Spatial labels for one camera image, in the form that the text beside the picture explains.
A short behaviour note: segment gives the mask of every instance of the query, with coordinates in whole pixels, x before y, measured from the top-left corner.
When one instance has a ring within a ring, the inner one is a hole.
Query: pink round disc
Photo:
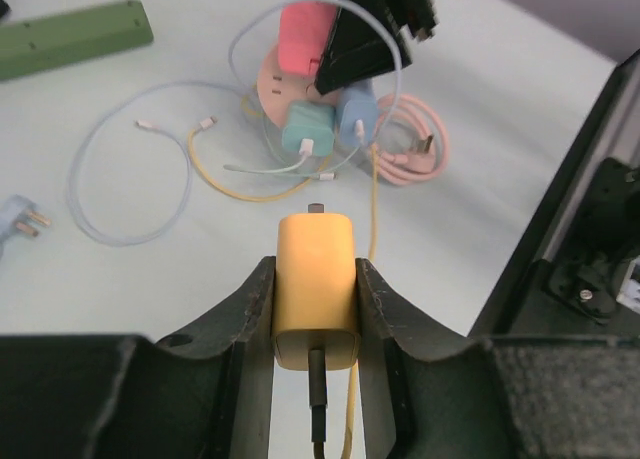
[[[314,76],[283,73],[278,65],[278,46],[274,46],[262,62],[258,73],[257,90],[260,105],[278,128],[287,123],[287,111],[293,101],[309,101],[335,106],[340,91],[321,96],[313,85]]]

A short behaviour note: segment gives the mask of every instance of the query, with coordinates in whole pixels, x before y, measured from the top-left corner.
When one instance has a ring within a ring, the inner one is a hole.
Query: teal power adapter
[[[333,152],[336,110],[326,104],[294,101],[289,105],[287,123],[282,129],[282,147],[298,154],[303,139],[313,140],[312,156],[326,157]]]

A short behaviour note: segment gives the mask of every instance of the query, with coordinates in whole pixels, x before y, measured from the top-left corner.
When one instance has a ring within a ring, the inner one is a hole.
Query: yellow charger
[[[309,370],[309,351],[326,369],[349,369],[360,347],[351,220],[311,204],[280,221],[272,340],[278,364]]]

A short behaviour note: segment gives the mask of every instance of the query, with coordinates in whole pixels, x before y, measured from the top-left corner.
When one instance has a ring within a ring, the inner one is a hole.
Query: blue charger
[[[336,107],[340,142],[353,148],[371,144],[379,115],[380,110],[373,93],[371,79],[345,87]],[[356,121],[358,120],[364,124],[364,139],[358,137],[356,133]]]
[[[282,147],[295,154],[303,139],[313,140],[312,155],[326,157],[333,152],[336,110],[333,106],[307,101],[289,105],[287,123],[282,129]]]

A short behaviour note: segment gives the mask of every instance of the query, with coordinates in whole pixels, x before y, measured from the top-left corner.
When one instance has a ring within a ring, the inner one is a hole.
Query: white table
[[[7,0],[14,19],[109,0]],[[36,241],[15,239],[0,262],[0,333],[140,332],[152,339],[190,322],[232,292],[275,251],[277,224],[309,202],[349,215],[366,254],[370,179],[346,168],[284,201],[235,201],[197,179],[185,216],[151,244],[111,249],[74,226],[64,202],[71,157],[108,109],[157,83],[198,78],[232,83],[227,45],[277,0],[142,0],[155,44],[134,52],[0,84],[0,200],[19,192],[55,221]],[[412,44],[405,91],[446,121],[452,160],[437,181],[381,187],[376,265],[396,290],[466,333],[524,231],[613,64],[501,0],[436,0],[436,37]],[[274,42],[277,17],[250,34],[239,63],[251,81]],[[392,79],[377,81],[380,93]],[[184,135],[202,118],[210,171],[254,194],[282,190],[221,170],[270,167],[257,125],[233,96],[180,89],[141,101],[112,121],[84,176],[91,217],[110,231],[142,232],[175,207],[184,168],[176,146],[131,128],[148,119]],[[329,376],[327,457],[342,445],[346,373]],[[272,457],[311,457],[305,374],[276,371]],[[362,433],[354,458],[364,456]]]

